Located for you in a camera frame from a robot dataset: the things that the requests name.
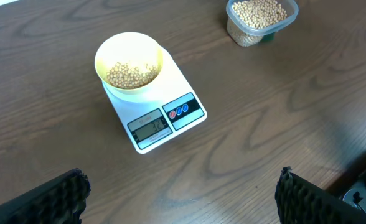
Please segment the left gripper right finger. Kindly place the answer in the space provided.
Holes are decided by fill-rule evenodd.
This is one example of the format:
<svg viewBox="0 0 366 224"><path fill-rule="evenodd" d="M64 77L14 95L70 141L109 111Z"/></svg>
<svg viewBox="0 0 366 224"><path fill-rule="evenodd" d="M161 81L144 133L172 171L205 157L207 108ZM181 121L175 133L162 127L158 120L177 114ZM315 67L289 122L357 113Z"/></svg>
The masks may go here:
<svg viewBox="0 0 366 224"><path fill-rule="evenodd" d="M366 196L340 200L284 167L274 195L281 224L366 224Z"/></svg>

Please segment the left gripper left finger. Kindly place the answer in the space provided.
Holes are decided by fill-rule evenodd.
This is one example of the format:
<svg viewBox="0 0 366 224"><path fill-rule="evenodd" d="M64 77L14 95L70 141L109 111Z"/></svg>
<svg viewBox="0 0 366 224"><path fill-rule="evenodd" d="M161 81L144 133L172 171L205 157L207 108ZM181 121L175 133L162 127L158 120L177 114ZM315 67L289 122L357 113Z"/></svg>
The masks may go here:
<svg viewBox="0 0 366 224"><path fill-rule="evenodd" d="M0 224L81 224L91 188L87 175L72 169L0 205Z"/></svg>

